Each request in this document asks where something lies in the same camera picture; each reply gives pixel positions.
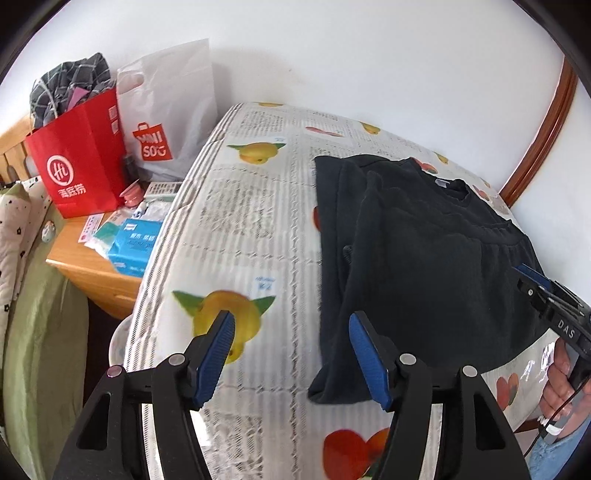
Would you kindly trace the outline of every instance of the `blue jeans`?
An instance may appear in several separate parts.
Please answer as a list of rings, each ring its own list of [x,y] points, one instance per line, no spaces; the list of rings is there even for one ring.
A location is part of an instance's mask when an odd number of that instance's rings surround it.
[[[548,445],[543,439],[538,439],[530,456],[531,479],[552,480],[556,477],[577,448],[590,422],[591,416],[587,417],[587,420],[569,436],[552,445]]]

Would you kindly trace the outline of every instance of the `newspaper print mattress cover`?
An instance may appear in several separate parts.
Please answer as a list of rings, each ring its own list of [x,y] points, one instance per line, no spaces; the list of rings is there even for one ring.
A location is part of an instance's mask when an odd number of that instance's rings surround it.
[[[515,222],[487,182],[377,127],[274,103],[231,108],[164,221],[125,352],[125,368],[133,371],[184,351],[194,334],[193,319],[174,291],[203,299],[202,311],[224,308],[225,302],[243,308],[240,318],[235,315],[237,335],[243,328],[254,337],[236,347],[238,358],[224,367],[213,398],[193,415],[214,479],[324,479],[327,435],[348,429],[367,441],[390,424],[391,414],[374,402],[319,406],[306,397],[320,367],[313,158],[360,153],[414,157],[430,174],[463,179]],[[262,316],[253,316],[249,299],[263,299]],[[511,362],[483,374],[513,428],[540,399],[555,339],[548,331]],[[150,406],[143,408],[143,428],[150,476],[161,479]],[[434,475],[440,428],[441,408],[434,406],[421,479]]]

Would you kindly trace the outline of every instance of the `printed fruit pattern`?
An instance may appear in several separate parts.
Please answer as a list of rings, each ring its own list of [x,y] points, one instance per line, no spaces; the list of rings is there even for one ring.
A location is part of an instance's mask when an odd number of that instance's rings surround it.
[[[318,216],[318,207],[314,207],[314,210],[312,210],[312,221],[314,222],[316,230],[320,232],[320,217]]]
[[[380,132],[380,129],[378,127],[374,127],[370,124],[364,124],[363,122],[359,123],[363,126],[363,129],[370,135],[377,135]]]
[[[505,411],[509,405],[513,405],[518,390],[519,377],[516,373],[511,374],[509,381],[503,377],[498,378],[496,381],[496,402],[499,404],[501,410]]]
[[[447,159],[447,157],[444,157],[443,155],[440,155],[437,152],[435,152],[435,155],[437,155],[437,158],[441,161],[441,163],[445,163],[445,165],[447,165],[449,163],[449,160]]]
[[[285,147],[284,143],[257,142],[248,145],[228,145],[230,148],[238,150],[240,160],[253,165],[267,163],[269,158],[273,158],[279,152],[279,149]]]
[[[495,195],[494,197],[491,197],[491,203],[492,203],[492,207],[497,212],[501,212],[503,215],[509,214],[509,209],[507,208],[507,205],[505,204],[505,202],[503,201],[503,199],[499,195]]]
[[[423,171],[426,171],[427,173],[432,173],[434,175],[437,174],[437,169],[429,164],[429,163],[423,163],[422,161],[420,161],[417,158],[411,157],[415,162],[417,162],[418,166],[421,167],[423,169]]]
[[[238,360],[244,351],[244,344],[253,339],[261,328],[261,315],[273,304],[275,297],[249,300],[244,295],[216,290],[207,297],[197,297],[175,290],[174,298],[193,319],[193,335],[204,335],[221,310],[228,310],[236,320],[236,333],[230,347],[226,364]]]
[[[326,130],[322,130],[321,128],[316,127],[306,127],[306,130],[310,132],[315,132],[317,134],[330,135],[331,137],[342,137],[341,134],[337,134],[335,132],[327,132]]]
[[[472,188],[476,191],[478,195],[484,198],[487,202],[490,201],[489,196],[486,194],[484,190],[479,189],[476,185],[472,185]]]
[[[337,430],[324,439],[322,464],[329,480],[371,478],[388,440],[389,429],[375,433],[367,442],[353,430]]]

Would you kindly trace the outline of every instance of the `tissue box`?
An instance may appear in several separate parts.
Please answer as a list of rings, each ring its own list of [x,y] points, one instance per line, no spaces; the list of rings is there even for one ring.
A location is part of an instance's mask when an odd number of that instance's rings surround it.
[[[162,222],[127,219],[107,256],[119,273],[142,277]]]

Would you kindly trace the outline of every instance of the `black t-shirt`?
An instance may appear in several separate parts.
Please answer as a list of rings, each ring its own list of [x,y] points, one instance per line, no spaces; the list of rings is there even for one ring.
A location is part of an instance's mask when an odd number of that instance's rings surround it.
[[[512,269],[541,272],[529,239],[462,180],[437,182],[413,159],[316,158],[323,366],[313,401],[369,399],[349,341],[356,310],[400,351],[452,370],[496,368],[545,332]]]

